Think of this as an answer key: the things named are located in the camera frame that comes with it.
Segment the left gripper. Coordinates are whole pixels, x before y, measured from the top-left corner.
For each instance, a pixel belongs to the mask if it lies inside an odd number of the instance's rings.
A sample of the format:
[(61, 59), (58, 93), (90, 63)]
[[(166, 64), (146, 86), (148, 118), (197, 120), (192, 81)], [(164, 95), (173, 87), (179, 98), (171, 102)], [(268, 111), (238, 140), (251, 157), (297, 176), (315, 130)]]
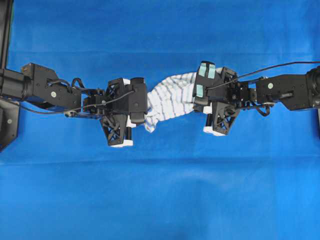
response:
[(83, 107), (65, 113), (70, 118), (97, 119), (113, 148), (133, 146), (132, 129), (137, 126), (131, 117), (130, 96), (136, 93), (133, 79), (117, 78), (108, 82), (106, 90), (87, 90)]

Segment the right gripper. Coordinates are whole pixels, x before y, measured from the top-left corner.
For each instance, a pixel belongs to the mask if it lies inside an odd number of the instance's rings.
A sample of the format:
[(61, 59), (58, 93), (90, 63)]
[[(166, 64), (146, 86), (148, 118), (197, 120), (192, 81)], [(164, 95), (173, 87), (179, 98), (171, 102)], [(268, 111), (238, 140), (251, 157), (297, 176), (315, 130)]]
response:
[(230, 68), (215, 70), (213, 84), (224, 86), (207, 91), (208, 106), (203, 108), (206, 114), (205, 133), (218, 137), (228, 135), (241, 109), (248, 109), (257, 102), (257, 92), (247, 82), (231, 82), (236, 77), (237, 73)]

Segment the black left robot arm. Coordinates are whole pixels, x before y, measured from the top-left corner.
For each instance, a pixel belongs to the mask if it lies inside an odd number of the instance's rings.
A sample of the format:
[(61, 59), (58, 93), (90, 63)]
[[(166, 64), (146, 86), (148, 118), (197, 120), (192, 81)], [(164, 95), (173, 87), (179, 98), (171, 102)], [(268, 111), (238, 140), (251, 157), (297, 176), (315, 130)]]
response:
[(99, 120), (110, 147), (133, 145), (132, 129), (144, 122), (146, 86), (142, 78), (117, 78), (106, 89), (86, 88), (80, 78), (68, 82), (34, 63), (21, 72), (0, 70), (0, 148), (18, 134), (19, 115), (27, 102), (39, 115)]

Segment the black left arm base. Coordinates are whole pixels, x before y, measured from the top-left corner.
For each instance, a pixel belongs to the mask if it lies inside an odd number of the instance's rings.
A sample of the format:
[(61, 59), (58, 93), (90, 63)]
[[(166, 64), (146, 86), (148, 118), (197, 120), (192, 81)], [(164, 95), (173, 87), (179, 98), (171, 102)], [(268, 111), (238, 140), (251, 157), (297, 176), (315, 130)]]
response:
[[(0, 84), (4, 83), (3, 74), (7, 67), (10, 31), (13, 14), (12, 0), (0, 2)], [(0, 150), (3, 151), (17, 137), (20, 107), (18, 102), (0, 98)]]

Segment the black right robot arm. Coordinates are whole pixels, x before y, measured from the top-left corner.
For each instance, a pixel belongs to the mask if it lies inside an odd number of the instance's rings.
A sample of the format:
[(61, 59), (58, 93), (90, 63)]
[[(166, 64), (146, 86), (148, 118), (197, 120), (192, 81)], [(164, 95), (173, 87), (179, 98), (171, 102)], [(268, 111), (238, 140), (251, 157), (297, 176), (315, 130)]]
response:
[(283, 104), (290, 111), (319, 109), (320, 68), (305, 74), (281, 74), (239, 81), (237, 73), (222, 67), (215, 71), (214, 79), (203, 96), (207, 115), (203, 131), (214, 136), (226, 136), (241, 111), (256, 110), (261, 116), (270, 114), (271, 108)]

